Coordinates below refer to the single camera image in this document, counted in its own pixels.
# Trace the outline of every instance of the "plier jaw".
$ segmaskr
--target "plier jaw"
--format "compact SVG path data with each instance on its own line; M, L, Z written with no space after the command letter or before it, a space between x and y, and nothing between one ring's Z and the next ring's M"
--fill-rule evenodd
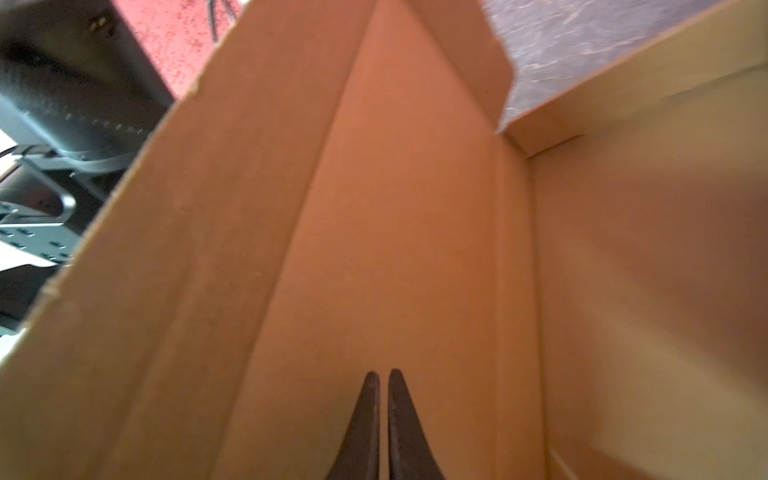
M369 372L326 480L379 479L379 396L379 374ZM389 374L387 423L389 480L445 480L398 369Z

